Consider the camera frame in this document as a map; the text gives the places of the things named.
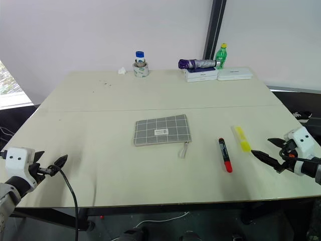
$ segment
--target white table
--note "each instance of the white table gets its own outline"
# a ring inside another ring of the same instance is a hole
[[[135,147],[135,121],[186,114],[192,142]],[[300,123],[256,77],[186,83],[179,70],[146,78],[114,72],[69,75],[19,129],[10,146],[45,151],[42,167],[68,154],[65,171],[81,207],[271,200],[321,195],[313,179],[277,174],[243,153],[231,126],[241,126],[252,149],[278,157],[267,141]],[[218,146],[225,139],[233,173]],[[321,148],[316,145],[317,156]],[[7,180],[0,162],[0,181]],[[46,178],[19,207],[72,207],[58,174]]]

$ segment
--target shoe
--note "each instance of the shoe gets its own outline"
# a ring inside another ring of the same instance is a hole
[[[307,121],[311,118],[312,112],[310,111],[297,111],[293,113],[293,116],[301,123],[307,123]]]

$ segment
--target bottle cap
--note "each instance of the bottle cap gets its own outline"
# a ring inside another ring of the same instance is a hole
[[[144,57],[144,52],[143,51],[136,51],[136,57],[143,58]]]

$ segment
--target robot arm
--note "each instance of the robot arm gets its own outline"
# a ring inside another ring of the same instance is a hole
[[[279,155],[284,162],[280,164],[268,154],[252,150],[256,158],[273,167],[278,173],[287,169],[299,176],[306,174],[321,185],[321,159],[314,155],[314,140],[305,127],[288,132],[284,140],[270,138],[268,141],[281,148]]]
[[[30,148],[16,147],[0,153],[6,160],[9,176],[7,182],[0,183],[0,241],[3,240],[6,221],[21,199],[28,192],[32,192],[45,179],[46,174],[54,176],[68,158],[68,155],[64,155],[49,168],[41,168],[37,161],[43,153]]]

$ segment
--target gray floor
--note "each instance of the gray floor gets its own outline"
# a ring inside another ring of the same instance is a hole
[[[92,231],[80,232],[79,241],[110,241],[121,233],[146,219],[162,220],[182,215],[178,213],[156,213],[106,216],[103,220],[91,217],[96,224]],[[187,230],[196,232],[202,240],[231,241],[233,233],[246,236],[247,241],[287,241],[293,232],[282,212],[266,216],[251,225],[239,220],[240,210],[192,211],[185,217],[164,223],[145,223],[150,241],[178,240]],[[74,230],[33,219],[10,218],[6,226],[5,241],[29,240],[74,240]]]

